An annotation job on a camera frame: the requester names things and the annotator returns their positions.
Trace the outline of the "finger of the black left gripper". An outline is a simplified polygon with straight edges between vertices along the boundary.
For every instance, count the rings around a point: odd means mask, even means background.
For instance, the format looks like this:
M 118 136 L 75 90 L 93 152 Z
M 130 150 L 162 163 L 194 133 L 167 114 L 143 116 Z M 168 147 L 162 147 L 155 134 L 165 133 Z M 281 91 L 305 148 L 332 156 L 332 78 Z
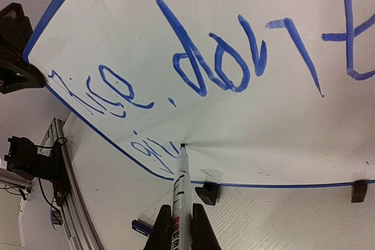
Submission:
M 1 93 L 8 94 L 27 88 L 43 88 L 46 78 L 32 64 L 1 60 Z
M 23 64 L 23 52 L 33 33 L 21 4 L 12 2 L 1 10 L 1 65 Z

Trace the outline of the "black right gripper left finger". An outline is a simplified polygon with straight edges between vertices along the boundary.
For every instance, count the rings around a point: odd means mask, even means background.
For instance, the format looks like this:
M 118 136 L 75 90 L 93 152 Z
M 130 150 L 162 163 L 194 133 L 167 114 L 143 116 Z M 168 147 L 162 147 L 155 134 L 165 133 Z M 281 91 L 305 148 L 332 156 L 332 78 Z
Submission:
M 171 250 L 172 210 L 170 205 L 162 205 L 149 236 L 145 250 Z

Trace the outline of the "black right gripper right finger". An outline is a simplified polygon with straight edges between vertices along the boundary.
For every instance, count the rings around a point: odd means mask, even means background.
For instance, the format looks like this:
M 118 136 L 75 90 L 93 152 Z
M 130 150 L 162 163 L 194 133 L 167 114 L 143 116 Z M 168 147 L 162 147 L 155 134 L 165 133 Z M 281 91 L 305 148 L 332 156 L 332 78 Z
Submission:
M 200 203 L 193 203 L 191 235 L 192 249 L 221 250 L 204 206 Z

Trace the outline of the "white blue marker pen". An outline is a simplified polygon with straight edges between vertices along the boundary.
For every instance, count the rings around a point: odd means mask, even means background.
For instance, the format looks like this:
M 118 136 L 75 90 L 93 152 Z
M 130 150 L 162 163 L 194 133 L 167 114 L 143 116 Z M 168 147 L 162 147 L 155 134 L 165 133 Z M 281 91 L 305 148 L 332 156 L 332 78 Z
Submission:
M 180 145 L 173 183 L 171 249 L 192 249 L 192 197 L 189 157 L 186 145 Z

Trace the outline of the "blue marker cap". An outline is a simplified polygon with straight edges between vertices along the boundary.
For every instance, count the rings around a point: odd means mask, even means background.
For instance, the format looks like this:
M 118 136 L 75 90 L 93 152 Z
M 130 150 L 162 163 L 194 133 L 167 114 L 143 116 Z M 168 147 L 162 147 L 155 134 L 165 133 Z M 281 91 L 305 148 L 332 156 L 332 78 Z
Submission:
M 151 232 L 152 232 L 152 226 L 141 221 L 141 220 L 133 220 L 131 222 L 131 227 L 134 231 L 146 236 L 146 237 L 149 237 L 151 235 Z

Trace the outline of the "blue framed whiteboard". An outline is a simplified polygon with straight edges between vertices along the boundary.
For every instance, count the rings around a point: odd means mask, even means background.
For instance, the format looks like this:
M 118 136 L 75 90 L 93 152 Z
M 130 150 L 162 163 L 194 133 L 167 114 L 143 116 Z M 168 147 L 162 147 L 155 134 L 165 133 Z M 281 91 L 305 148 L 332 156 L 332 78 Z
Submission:
M 374 0 L 52 0 L 24 56 L 162 179 L 374 179 Z

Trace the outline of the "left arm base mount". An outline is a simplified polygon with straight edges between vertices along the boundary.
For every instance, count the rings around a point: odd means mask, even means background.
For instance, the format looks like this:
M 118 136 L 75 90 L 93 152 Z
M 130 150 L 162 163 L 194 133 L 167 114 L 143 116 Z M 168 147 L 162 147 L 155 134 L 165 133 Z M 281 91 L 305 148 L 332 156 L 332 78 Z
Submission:
M 52 146 L 34 144 L 28 138 L 11 137 L 5 155 L 6 169 L 25 180 L 35 178 L 52 183 L 56 204 L 61 207 L 70 193 L 70 183 L 63 158 L 67 138 L 57 138 Z

